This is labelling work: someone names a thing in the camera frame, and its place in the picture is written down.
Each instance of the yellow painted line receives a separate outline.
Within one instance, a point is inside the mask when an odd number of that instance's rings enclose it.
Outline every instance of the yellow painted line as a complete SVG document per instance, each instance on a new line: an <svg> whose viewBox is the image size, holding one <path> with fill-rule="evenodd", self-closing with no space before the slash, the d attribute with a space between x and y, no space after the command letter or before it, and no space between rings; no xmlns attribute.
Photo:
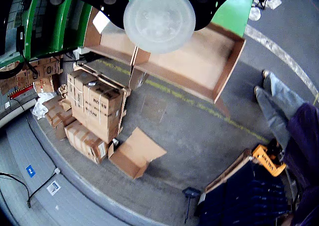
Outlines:
<svg viewBox="0 0 319 226"><path fill-rule="evenodd" d="M315 101L314 101L314 105L316 104L318 98L319 98L319 93L316 95L316 98L315 98Z"/></svg>
<svg viewBox="0 0 319 226"><path fill-rule="evenodd" d="M102 64L104 64L104 65L106 65L106 66L108 66L108 67L110 67L111 69L115 69L115 70L117 70L117 71L119 71L121 73L124 73L126 75L130 75L131 74L130 71L124 70L123 68L121 68L119 66L113 65L113 64L105 62L103 60L97 60L97 61L102 63ZM227 122L228 124L236 127L237 129L245 131L246 133L256 137L258 140L261 140L261 141L263 141L266 144L269 143L269 140L264 138L263 136L258 135L257 133L251 131L247 127L245 127L245 126L243 126L243 125L231 120L230 118L225 117L224 115L220 114L218 111L216 111L216 110L214 110L212 108L206 107L202 103L196 102L195 100L192 100L192 99L188 99L183 94L181 94L179 92L176 92L176 91L174 91L174 90L172 90L172 89L170 89L170 88L168 88L168 87L166 87L166 86L164 86L162 84L159 84L157 82L154 82L154 81L151 81L151 80L146 80L145 83L148 84L148 85L151 85L152 87L154 87L156 89L159 89L159 90L161 90L161 91L163 91L165 93L171 94L175 98L180 99L182 101L185 101L191 106L195 106L195 107L197 107L197 108L199 108L201 110L204 110L204 111L208 112L209 114L211 114L211 115L213 115L213 116L215 116L215 117L217 117L219 119L222 119L223 121Z"/></svg>

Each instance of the blue sticker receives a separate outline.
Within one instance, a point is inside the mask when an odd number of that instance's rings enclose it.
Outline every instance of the blue sticker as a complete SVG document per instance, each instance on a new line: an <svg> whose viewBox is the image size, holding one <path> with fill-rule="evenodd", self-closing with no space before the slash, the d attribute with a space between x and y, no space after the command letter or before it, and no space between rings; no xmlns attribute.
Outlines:
<svg viewBox="0 0 319 226"><path fill-rule="evenodd" d="M29 165L29 166L26 168L26 171L28 172L30 178L32 178L32 177L35 175L35 171L34 171L34 169L32 168L31 165Z"/></svg>

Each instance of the purple jacket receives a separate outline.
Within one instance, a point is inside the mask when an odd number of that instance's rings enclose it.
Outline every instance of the purple jacket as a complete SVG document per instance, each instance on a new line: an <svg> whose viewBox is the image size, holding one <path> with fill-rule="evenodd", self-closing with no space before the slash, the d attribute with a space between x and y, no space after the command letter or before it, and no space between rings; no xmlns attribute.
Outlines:
<svg viewBox="0 0 319 226"><path fill-rule="evenodd" d="M288 122L291 139L284 162L297 177L304 193L293 219L300 224L319 205L319 111L304 103Z"/></svg>

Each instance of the white plastic bag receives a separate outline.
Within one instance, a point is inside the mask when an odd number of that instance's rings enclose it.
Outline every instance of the white plastic bag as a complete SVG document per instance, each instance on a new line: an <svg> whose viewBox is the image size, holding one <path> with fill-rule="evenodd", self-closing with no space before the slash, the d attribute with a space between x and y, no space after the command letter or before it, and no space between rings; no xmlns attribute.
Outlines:
<svg viewBox="0 0 319 226"><path fill-rule="evenodd" d="M49 110L42 105L44 102L54 98L56 96L55 92L49 92L49 93L38 93L39 99L36 102L32 114L35 115L38 120L45 117L45 113L47 113Z"/></svg>

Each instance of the open cardboard box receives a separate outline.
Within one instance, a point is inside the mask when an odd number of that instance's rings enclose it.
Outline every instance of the open cardboard box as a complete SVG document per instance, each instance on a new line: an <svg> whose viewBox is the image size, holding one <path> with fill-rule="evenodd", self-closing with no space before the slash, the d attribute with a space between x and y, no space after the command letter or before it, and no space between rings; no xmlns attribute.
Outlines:
<svg viewBox="0 0 319 226"><path fill-rule="evenodd" d="M110 161L132 179L141 177L150 162L164 154L166 150L138 127L117 150L111 144L108 151Z"/></svg>
<svg viewBox="0 0 319 226"><path fill-rule="evenodd" d="M103 34L100 34L93 24L98 12L94 7L91 10L83 46L99 55L132 65L136 51L135 45L130 41L124 30L110 32L109 34L104 31Z"/></svg>
<svg viewBox="0 0 319 226"><path fill-rule="evenodd" d="M150 74L216 104L245 45L242 37L210 23L195 31L180 49L150 54L130 42L124 32L100 35L93 25L97 12L94 8L91 11L84 46L130 64L131 89L139 87Z"/></svg>
<svg viewBox="0 0 319 226"><path fill-rule="evenodd" d="M245 39L210 23L204 29L195 31L191 39L176 51L150 54L137 49L130 87L134 89L150 74L216 103L244 45Z"/></svg>

